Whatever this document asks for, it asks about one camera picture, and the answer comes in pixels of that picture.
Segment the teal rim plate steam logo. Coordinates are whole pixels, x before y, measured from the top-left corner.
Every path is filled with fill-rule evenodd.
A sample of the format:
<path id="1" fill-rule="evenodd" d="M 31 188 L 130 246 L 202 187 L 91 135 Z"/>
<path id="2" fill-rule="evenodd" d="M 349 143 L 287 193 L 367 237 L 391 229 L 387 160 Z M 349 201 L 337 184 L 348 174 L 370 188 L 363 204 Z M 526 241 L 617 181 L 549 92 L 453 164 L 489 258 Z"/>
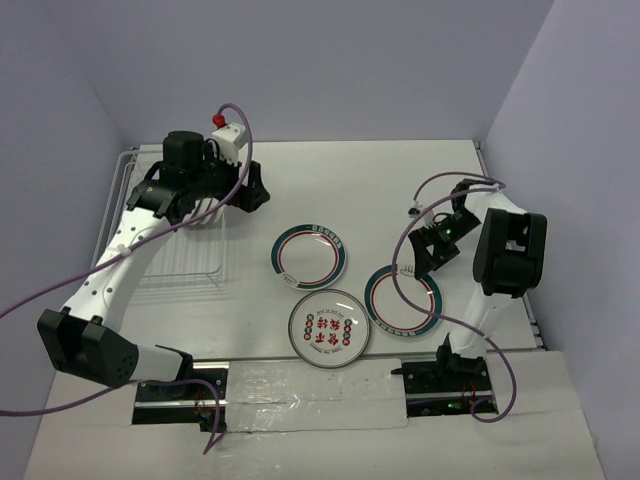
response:
<path id="1" fill-rule="evenodd" d="M 219 201 L 215 198 L 210 198 L 210 202 L 207 208 L 209 215 L 205 218 L 205 224 L 215 224 L 218 218 L 217 205 Z"/>

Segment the orange sunburst plate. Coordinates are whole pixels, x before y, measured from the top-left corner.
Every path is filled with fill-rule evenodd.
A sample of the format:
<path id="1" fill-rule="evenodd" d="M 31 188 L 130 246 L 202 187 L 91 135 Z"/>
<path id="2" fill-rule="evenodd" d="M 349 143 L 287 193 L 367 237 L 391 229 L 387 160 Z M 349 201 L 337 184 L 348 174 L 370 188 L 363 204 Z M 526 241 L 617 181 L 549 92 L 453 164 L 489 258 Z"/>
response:
<path id="1" fill-rule="evenodd" d="M 217 206 L 217 210 L 216 210 L 216 212 L 214 213 L 214 215 L 212 217 L 212 220 L 213 220 L 214 223 L 218 223 L 221 220 L 223 214 L 225 213 L 225 210 L 227 209 L 226 203 L 223 202 L 222 200 L 220 200 L 216 204 L 216 206 Z"/>

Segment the hao shi plate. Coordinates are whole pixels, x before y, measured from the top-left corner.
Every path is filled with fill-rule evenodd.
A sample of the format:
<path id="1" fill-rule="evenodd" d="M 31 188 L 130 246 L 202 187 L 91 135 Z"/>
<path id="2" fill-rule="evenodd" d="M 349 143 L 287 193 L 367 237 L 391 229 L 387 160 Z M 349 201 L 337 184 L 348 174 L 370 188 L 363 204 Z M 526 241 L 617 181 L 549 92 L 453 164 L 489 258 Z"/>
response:
<path id="1" fill-rule="evenodd" d="M 206 215 L 206 212 L 211 208 L 212 202 L 213 202 L 212 198 L 203 199 L 200 202 L 198 213 L 202 214 L 202 217 L 198 221 L 199 225 L 203 225 L 203 224 L 206 224 L 208 222 L 209 215 Z"/>
<path id="2" fill-rule="evenodd" d="M 196 207 L 194 208 L 190 218 L 189 218 L 189 228 L 193 228 L 195 225 L 200 223 L 199 216 L 206 210 L 205 200 L 202 199 L 197 202 Z"/>

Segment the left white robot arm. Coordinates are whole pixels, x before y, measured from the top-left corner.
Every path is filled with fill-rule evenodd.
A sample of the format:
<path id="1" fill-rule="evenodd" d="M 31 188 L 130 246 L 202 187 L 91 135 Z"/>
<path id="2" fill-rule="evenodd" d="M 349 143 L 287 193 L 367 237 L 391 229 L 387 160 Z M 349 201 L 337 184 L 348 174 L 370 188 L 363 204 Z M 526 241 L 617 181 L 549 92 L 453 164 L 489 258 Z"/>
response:
<path id="1" fill-rule="evenodd" d="M 239 159 L 251 149 L 251 133 L 238 123 L 209 138 L 191 131 L 165 137 L 161 159 L 132 188 L 95 268 L 61 309 L 45 310 L 37 322 L 55 370 L 109 388 L 159 382 L 177 399 L 194 390 L 190 354 L 133 343 L 120 330 L 134 292 L 171 234 L 215 218 L 225 206 L 250 213 L 269 200 L 260 164 Z"/>

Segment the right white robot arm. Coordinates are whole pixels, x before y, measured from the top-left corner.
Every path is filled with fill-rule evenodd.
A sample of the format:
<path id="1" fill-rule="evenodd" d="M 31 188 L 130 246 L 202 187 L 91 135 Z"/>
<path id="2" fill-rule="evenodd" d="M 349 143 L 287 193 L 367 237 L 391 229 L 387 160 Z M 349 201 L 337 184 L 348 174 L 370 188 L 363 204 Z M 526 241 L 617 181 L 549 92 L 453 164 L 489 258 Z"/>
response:
<path id="1" fill-rule="evenodd" d="M 457 242 L 481 229 L 472 262 L 475 289 L 463 316 L 436 353 L 436 383 L 459 389 L 483 369 L 487 338 L 504 310 L 537 287 L 544 264 L 547 218 L 516 206 L 491 180 L 464 179 L 452 190 L 452 213 L 409 234 L 414 276 L 443 267 L 459 254 Z"/>

